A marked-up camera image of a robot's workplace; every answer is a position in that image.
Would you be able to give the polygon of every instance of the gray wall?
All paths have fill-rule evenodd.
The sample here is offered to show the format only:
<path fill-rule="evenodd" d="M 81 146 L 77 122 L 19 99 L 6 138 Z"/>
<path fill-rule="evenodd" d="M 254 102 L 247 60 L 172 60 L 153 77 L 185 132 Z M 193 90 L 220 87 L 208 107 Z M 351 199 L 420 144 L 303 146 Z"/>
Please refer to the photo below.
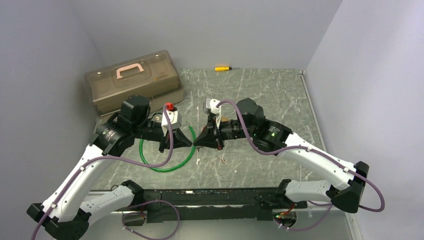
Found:
<path fill-rule="evenodd" d="M 27 207 L 83 153 L 95 121 L 83 74 L 102 65 L 69 1 L 0 1 L 0 239 L 30 238 Z"/>
<path fill-rule="evenodd" d="M 341 0 L 71 0 L 106 64 L 167 49 L 179 68 L 305 69 Z"/>
<path fill-rule="evenodd" d="M 306 70 L 326 147 L 370 165 L 382 213 L 360 210 L 365 240 L 424 239 L 424 2 L 346 0 Z M 378 207 L 372 188 L 362 203 Z"/>

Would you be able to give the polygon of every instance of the marble surface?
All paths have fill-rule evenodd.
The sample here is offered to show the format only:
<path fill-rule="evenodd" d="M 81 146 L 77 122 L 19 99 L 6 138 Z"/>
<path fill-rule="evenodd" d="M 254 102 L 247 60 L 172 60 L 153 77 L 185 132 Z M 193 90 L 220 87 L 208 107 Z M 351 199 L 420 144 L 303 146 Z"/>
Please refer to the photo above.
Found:
<path fill-rule="evenodd" d="M 202 112 L 206 98 L 239 101 L 251 98 L 264 109 L 267 119 L 280 122 L 311 144 L 322 148 L 305 88 L 296 69 L 233 69 L 215 72 L 213 69 L 180 69 L 184 85 L 184 101 L 176 106 L 198 135 L 206 124 Z M 236 119 L 229 104 L 222 107 L 222 115 Z M 181 127 L 191 140 L 186 124 Z M 141 161 L 139 140 L 122 155 Z M 168 151 L 160 153 L 159 143 L 144 141 L 144 156 L 151 164 L 165 160 Z M 178 148 L 168 167 L 182 162 L 190 148 Z M 217 159 L 224 158 L 227 164 Z M 133 180 L 145 189 L 179 188 L 240 188 L 277 187 L 282 179 L 314 181 L 322 178 L 296 162 L 256 153 L 246 139 L 227 140 L 221 151 L 201 148 L 182 168 L 162 173 L 125 162 L 115 162 L 100 178 L 94 190 L 109 190 L 112 185 Z"/>

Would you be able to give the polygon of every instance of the green tube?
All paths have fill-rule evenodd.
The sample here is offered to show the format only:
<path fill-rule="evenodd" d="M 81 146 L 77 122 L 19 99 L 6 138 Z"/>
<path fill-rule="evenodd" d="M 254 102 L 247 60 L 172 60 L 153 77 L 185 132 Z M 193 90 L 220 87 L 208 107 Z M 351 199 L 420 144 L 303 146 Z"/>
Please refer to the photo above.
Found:
<path fill-rule="evenodd" d="M 188 128 L 190 129 L 190 132 L 191 132 L 191 135 L 193 136 L 193 141 L 194 141 L 196 139 L 195 131 L 193 130 L 192 126 L 190 126 L 190 125 L 188 126 Z M 140 139 L 140 147 L 138 148 L 138 150 L 140 152 L 140 158 L 143 161 L 143 163 L 149 164 L 147 162 L 144 154 L 143 154 L 143 142 L 144 142 L 143 139 Z M 177 169 L 181 168 L 182 166 L 184 166 L 193 157 L 193 155 L 195 154 L 195 151 L 196 151 L 196 147 L 193 145 L 191 147 L 191 152 L 188 155 L 188 157 L 184 161 L 182 161 L 180 164 L 178 164 L 178 165 L 176 165 L 174 167 L 170 167 L 170 168 L 150 167 L 150 169 L 151 170 L 154 170 L 156 172 L 160 172 L 160 173 L 167 173 L 167 172 L 171 172 L 171 171 L 177 170 Z"/>

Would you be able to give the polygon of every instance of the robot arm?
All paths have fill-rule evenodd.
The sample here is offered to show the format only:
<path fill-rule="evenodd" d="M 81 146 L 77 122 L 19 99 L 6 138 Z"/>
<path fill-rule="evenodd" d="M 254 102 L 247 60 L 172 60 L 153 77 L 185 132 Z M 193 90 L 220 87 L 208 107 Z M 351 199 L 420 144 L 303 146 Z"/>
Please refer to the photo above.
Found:
<path fill-rule="evenodd" d="M 221 122 L 221 108 L 217 107 L 219 102 L 216 99 L 206 100 L 204 112 L 208 114 L 207 124 L 193 142 L 195 146 L 222 150 L 225 140 L 246 137 L 240 119 Z M 325 179 L 308 182 L 284 179 L 278 187 L 278 195 L 293 203 L 306 200 L 331 202 L 345 212 L 356 213 L 358 211 L 365 182 L 349 173 L 349 170 L 366 178 L 369 170 L 366 163 L 353 164 L 325 153 L 343 165 L 342 169 L 327 158 L 311 152 L 314 149 L 324 153 L 290 128 L 266 119 L 263 108 L 252 99 L 243 99 L 236 105 L 242 113 L 242 120 L 247 127 L 249 137 L 252 138 L 253 144 L 259 150 L 272 152 L 289 147 L 288 150 L 278 153 L 278 157 L 295 160 Z M 290 147 L 296 146 L 303 146 L 306 150 L 290 149 Z"/>
<path fill-rule="evenodd" d="M 135 138 L 159 142 L 159 151 L 170 148 L 168 123 L 148 118 L 150 113 L 149 100 L 142 96 L 130 96 L 123 102 L 120 113 L 111 116 L 100 125 L 90 139 L 84 154 L 59 188 L 43 203 L 33 203 L 27 210 L 36 222 L 40 222 L 46 209 L 52 211 L 43 221 L 45 230 L 55 239 L 79 239 L 88 227 L 120 208 L 144 203 L 144 190 L 135 182 L 123 182 L 115 190 L 95 199 L 84 201 L 100 176 L 113 163 L 111 159 L 102 159 L 84 167 L 88 161 L 101 156 L 122 155 L 125 149 L 134 144 Z M 168 105 L 166 114 L 170 118 L 174 136 L 174 148 L 190 147 L 188 140 L 180 131 L 182 117 L 173 105 Z M 76 179 L 67 186 L 77 172 Z M 58 194 L 66 189 L 59 202 L 54 203 Z"/>

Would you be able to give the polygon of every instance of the yellow screwdriver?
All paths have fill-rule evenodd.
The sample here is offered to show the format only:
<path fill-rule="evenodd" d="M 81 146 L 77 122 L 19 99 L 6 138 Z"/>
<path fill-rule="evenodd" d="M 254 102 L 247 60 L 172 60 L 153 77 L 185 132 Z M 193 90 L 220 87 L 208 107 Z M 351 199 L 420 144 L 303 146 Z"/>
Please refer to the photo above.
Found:
<path fill-rule="evenodd" d="M 233 68 L 230 67 L 230 66 L 219 66 L 219 67 L 215 67 L 215 71 L 216 72 L 228 71 L 228 70 L 231 70 L 231 69 L 233 69 Z"/>

